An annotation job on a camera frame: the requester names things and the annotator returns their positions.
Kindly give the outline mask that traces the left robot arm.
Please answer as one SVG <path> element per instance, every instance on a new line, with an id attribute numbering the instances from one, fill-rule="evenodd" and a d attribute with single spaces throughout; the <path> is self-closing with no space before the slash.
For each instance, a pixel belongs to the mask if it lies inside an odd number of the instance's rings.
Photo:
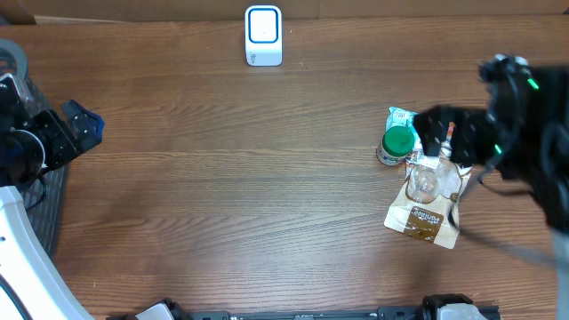
<path id="1" fill-rule="evenodd" d="M 22 190 L 102 141 L 103 120 L 74 100 L 31 116 L 26 82 L 1 77 L 1 317 L 88 319 L 40 244 Z"/>

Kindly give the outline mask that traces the green lid jar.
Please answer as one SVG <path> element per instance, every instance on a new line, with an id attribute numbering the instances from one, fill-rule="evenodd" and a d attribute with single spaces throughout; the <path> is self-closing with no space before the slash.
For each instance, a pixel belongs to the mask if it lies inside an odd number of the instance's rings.
<path id="1" fill-rule="evenodd" d="M 382 137 L 377 148 L 377 157 L 385 165 L 401 164 L 413 151 L 415 137 L 405 126 L 393 126 Z"/>

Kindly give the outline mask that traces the small orange juice carton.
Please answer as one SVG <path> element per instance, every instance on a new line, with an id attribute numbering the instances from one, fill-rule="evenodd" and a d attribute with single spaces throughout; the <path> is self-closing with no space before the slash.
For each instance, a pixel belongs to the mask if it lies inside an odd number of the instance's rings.
<path id="1" fill-rule="evenodd" d="M 450 122 L 448 125 L 448 129 L 445 135 L 445 140 L 441 143 L 441 148 L 439 151 L 439 155 L 446 159 L 449 159 L 452 155 L 453 148 L 451 146 L 452 138 L 453 138 L 453 131 L 455 128 L 455 123 Z"/>

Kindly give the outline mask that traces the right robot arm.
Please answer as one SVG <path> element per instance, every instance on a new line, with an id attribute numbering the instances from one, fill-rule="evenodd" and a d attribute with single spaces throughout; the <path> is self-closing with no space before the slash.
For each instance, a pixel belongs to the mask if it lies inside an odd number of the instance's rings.
<path id="1" fill-rule="evenodd" d="M 490 93 L 487 109 L 436 105 L 417 114 L 413 127 L 426 156 L 449 148 L 455 164 L 481 165 L 477 176 L 498 171 L 504 180 L 520 180 L 551 231 L 554 253 L 533 252 L 451 225 L 477 243 L 557 271 L 557 318 L 568 317 L 568 68 L 531 66 L 526 59 L 497 54 L 479 66 Z"/>

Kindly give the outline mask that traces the clear beige pouch bag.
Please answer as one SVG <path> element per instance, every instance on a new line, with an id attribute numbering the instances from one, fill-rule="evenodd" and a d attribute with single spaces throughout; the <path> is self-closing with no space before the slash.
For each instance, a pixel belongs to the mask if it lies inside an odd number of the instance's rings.
<path id="1" fill-rule="evenodd" d="M 417 156 L 388 209 L 384 226 L 417 240 L 452 249 L 459 235 L 457 203 L 471 169 L 450 161 L 451 149 L 438 156 Z"/>

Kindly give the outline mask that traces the teal snack pack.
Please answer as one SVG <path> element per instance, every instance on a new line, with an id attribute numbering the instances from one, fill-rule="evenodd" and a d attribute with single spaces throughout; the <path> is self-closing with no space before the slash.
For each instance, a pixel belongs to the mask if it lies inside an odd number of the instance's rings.
<path id="1" fill-rule="evenodd" d="M 386 120 L 386 130 L 388 131 L 392 127 L 403 126 L 406 127 L 415 139 L 414 149 L 421 148 L 421 141 L 417 131 L 413 126 L 413 119 L 417 115 L 417 112 L 408 111 L 403 108 L 390 107 L 389 116 Z"/>

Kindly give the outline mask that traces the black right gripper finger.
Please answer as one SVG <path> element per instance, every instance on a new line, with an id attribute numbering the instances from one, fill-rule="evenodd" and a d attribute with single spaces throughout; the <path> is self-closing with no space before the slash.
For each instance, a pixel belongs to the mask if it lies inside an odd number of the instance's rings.
<path id="1" fill-rule="evenodd" d="M 435 106 L 417 114 L 413 127 L 421 140 L 426 156 L 437 156 L 442 143 L 446 140 L 449 123 L 452 122 L 450 106 Z"/>
<path id="2" fill-rule="evenodd" d="M 496 131 L 484 110 L 459 109 L 453 122 L 452 162 L 470 167 L 483 165 L 494 156 Z"/>

